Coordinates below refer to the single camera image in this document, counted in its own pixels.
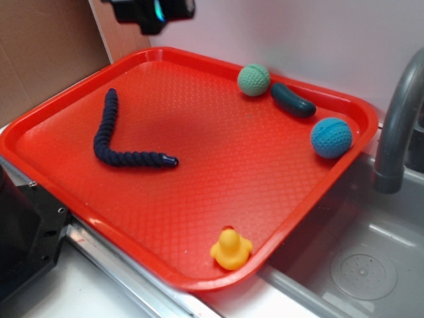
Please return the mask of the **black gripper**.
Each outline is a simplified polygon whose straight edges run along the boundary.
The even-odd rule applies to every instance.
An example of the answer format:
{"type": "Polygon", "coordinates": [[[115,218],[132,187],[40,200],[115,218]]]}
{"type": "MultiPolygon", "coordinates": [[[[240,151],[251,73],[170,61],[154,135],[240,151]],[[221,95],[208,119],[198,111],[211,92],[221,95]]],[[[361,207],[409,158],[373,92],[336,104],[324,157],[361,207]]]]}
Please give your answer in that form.
{"type": "Polygon", "coordinates": [[[141,22],[168,23],[192,19],[195,1],[186,0],[110,0],[102,1],[112,6],[116,19],[122,23],[141,22]]]}

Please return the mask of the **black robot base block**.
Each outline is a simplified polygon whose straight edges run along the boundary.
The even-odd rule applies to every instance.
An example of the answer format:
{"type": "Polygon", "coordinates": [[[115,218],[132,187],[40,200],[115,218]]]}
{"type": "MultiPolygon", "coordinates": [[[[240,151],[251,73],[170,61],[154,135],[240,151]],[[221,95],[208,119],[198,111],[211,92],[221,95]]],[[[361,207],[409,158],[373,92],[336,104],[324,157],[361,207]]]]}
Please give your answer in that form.
{"type": "Polygon", "coordinates": [[[69,209],[40,185],[1,169],[1,304],[56,266],[69,209]]]}

